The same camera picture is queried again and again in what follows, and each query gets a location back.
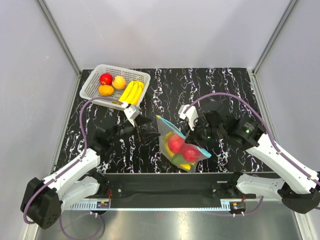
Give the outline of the clear zip top bag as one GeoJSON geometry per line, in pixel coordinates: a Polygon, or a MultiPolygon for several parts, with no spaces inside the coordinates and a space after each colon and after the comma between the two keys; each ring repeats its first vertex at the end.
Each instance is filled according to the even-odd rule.
{"type": "Polygon", "coordinates": [[[174,166],[188,173],[196,170],[197,163],[212,155],[194,144],[185,143],[185,135],[170,121],[157,115],[159,149],[162,155],[174,166]]]}

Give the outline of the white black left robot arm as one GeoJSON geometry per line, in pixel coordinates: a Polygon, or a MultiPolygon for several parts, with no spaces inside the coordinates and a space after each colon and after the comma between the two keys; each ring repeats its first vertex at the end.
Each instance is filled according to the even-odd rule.
{"type": "Polygon", "coordinates": [[[108,193],[108,179],[96,168],[106,162],[119,140],[135,137],[145,145],[159,137],[158,132],[144,129],[151,122],[138,115],[132,122],[97,127],[80,155],[51,175],[28,182],[20,206],[24,221],[48,229],[73,204],[87,197],[103,198],[108,193]]]}

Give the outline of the small orange mango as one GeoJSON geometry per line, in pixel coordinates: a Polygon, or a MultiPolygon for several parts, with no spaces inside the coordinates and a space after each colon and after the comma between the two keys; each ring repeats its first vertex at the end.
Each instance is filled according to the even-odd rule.
{"type": "Polygon", "coordinates": [[[98,87],[98,93],[104,97],[111,96],[114,93],[114,91],[115,90],[111,85],[106,84],[106,85],[100,85],[98,87]]]}

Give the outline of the orange green mango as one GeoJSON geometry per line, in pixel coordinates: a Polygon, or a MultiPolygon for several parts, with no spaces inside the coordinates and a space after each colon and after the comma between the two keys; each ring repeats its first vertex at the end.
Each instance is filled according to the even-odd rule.
{"type": "Polygon", "coordinates": [[[186,160],[184,159],[182,154],[175,154],[172,157],[172,161],[171,161],[174,165],[181,165],[181,164],[185,164],[186,160]]]}

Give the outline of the white perforated plastic basket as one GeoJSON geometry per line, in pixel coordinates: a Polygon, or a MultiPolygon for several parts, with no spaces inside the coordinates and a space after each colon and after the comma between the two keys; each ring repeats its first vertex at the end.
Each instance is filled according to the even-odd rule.
{"type": "Polygon", "coordinates": [[[122,111],[122,103],[140,105],[150,80],[148,73],[100,64],[90,73],[79,95],[85,100],[99,98],[93,103],[122,111]]]}

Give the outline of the red apple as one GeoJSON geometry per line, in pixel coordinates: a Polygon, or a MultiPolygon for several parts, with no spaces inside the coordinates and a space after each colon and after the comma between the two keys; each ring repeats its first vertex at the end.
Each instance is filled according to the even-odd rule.
{"type": "Polygon", "coordinates": [[[189,163],[197,162],[201,156],[200,151],[193,145],[184,145],[181,150],[181,154],[189,163]]]}
{"type": "Polygon", "coordinates": [[[174,154],[179,153],[184,144],[185,144],[185,140],[177,134],[173,134],[167,140],[168,148],[174,154]]]}
{"type": "Polygon", "coordinates": [[[99,77],[99,82],[101,85],[109,85],[111,86],[112,85],[112,82],[113,82],[113,77],[111,74],[109,73],[104,73],[102,74],[100,77],[99,77]]]}

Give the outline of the yellow peach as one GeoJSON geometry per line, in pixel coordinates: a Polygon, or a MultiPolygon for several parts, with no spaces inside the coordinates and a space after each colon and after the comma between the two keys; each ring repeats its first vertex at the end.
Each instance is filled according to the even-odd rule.
{"type": "Polygon", "coordinates": [[[123,90],[126,88],[126,80],[124,77],[118,75],[112,81],[112,86],[117,90],[123,90]]]}

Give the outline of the yellow banana bunch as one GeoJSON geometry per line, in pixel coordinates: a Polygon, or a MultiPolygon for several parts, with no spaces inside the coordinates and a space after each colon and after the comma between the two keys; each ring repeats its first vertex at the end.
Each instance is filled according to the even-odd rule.
{"type": "Polygon", "coordinates": [[[137,105],[140,97],[142,96],[145,84],[141,81],[131,81],[124,90],[121,97],[118,99],[120,102],[137,105]]]}
{"type": "MultiPolygon", "coordinates": [[[[173,153],[173,152],[171,152],[171,150],[170,150],[169,147],[168,147],[167,141],[168,141],[169,137],[172,136],[172,135],[178,135],[178,134],[173,133],[173,132],[170,132],[170,133],[168,133],[168,134],[164,137],[164,140],[163,140],[163,141],[164,141],[164,149],[165,149],[165,152],[166,152],[167,155],[169,156],[169,160],[171,161],[171,163],[172,163],[172,158],[173,158],[173,156],[174,156],[175,154],[182,154],[182,148],[183,148],[183,147],[181,148],[181,151],[180,151],[179,153],[173,153]]],[[[195,165],[195,163],[196,163],[196,162],[187,162],[187,161],[186,161],[185,164],[179,164],[179,165],[176,165],[176,166],[178,166],[178,167],[180,167],[180,168],[182,168],[182,169],[184,169],[184,170],[186,170],[186,171],[189,171],[189,170],[191,169],[191,167],[195,165]]]]}

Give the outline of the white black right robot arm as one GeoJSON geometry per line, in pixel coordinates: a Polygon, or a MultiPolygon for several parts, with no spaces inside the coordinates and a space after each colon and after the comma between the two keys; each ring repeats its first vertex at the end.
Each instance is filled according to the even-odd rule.
{"type": "Polygon", "coordinates": [[[295,158],[287,160],[283,148],[272,142],[266,128],[250,118],[236,119],[222,110],[198,116],[195,107],[179,117],[188,121],[186,143],[204,147],[215,138],[249,153],[267,164],[279,177],[264,178],[236,172],[217,190],[220,198],[244,195],[264,196],[280,200],[290,210],[306,214],[320,207],[319,173],[295,158]]]}

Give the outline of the red apple in basket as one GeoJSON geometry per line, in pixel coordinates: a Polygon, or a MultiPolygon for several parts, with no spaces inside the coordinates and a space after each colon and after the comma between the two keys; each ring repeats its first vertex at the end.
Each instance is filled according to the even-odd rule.
{"type": "Polygon", "coordinates": [[[99,82],[101,85],[109,85],[111,86],[112,85],[112,82],[113,82],[113,77],[111,74],[109,73],[104,73],[102,74],[100,77],[99,77],[99,82]]]}

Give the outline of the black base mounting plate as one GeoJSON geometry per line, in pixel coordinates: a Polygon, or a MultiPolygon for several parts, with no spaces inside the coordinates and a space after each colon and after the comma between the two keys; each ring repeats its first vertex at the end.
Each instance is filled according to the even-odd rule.
{"type": "Polygon", "coordinates": [[[236,189],[240,173],[107,173],[91,171],[98,179],[97,193],[88,198],[128,198],[135,194],[146,195],[201,195],[214,199],[242,199],[236,189]]]}

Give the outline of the aluminium frame rail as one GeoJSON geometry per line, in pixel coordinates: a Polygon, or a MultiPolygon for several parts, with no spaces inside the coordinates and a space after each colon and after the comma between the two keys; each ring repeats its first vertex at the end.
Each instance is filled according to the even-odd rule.
{"type": "Polygon", "coordinates": [[[73,211],[189,211],[230,212],[244,210],[259,199],[214,199],[199,195],[133,195],[124,198],[86,198],[75,203],[61,203],[62,212],[73,211]]]}

